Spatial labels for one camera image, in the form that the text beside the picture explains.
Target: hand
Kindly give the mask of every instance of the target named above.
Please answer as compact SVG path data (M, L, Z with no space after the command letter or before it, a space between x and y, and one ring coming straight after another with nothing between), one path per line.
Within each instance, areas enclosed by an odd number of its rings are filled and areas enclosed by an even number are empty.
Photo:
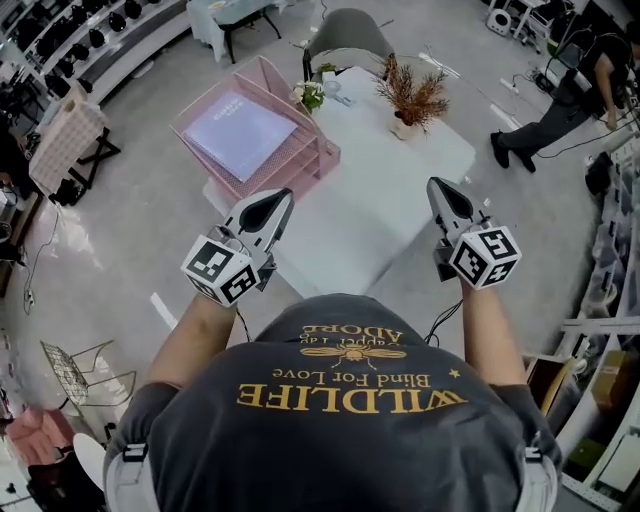
M616 111L615 110L609 110L609 113L607 115L607 128L609 128L609 130L614 131L617 127L618 127L618 118L616 116Z

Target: cardboard box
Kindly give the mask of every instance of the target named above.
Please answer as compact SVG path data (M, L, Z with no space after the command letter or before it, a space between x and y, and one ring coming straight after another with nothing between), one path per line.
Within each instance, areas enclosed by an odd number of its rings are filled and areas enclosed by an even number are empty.
M612 350L604 356L604 364L598 373L591 394L603 412L616 409L633 393L638 383L638 356L632 352Z

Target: strap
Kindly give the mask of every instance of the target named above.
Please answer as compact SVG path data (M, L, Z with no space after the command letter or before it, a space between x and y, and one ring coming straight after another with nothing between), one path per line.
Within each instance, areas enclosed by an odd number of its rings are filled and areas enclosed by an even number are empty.
M558 474L553 462L537 448L527 448L516 512L551 512L557 497Z
M105 498L111 512L160 512L146 444L130 444L113 459Z

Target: book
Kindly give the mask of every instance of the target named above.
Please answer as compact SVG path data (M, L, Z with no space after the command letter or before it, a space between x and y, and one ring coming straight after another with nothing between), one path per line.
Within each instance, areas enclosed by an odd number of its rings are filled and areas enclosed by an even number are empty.
M296 127L289 119L229 91L191 123L183 135L244 183Z

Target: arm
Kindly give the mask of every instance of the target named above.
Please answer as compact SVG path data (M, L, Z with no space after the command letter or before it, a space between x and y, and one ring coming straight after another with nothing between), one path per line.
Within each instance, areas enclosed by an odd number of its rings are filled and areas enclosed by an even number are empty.
M474 290L462 280L466 362L487 384L526 384L522 357L493 288Z
M197 295L153 360L149 381L187 386L227 347L235 316L235 307Z
M596 81L598 82L598 89L600 90L600 94L602 94L602 98L604 100L604 104L607 108L608 120L607 127L610 130L616 129L616 106L613 103L613 93L611 91L611 73L614 71L613 64L609 57L607 57L604 53L600 55L598 62L596 62L596 67L594 68Z

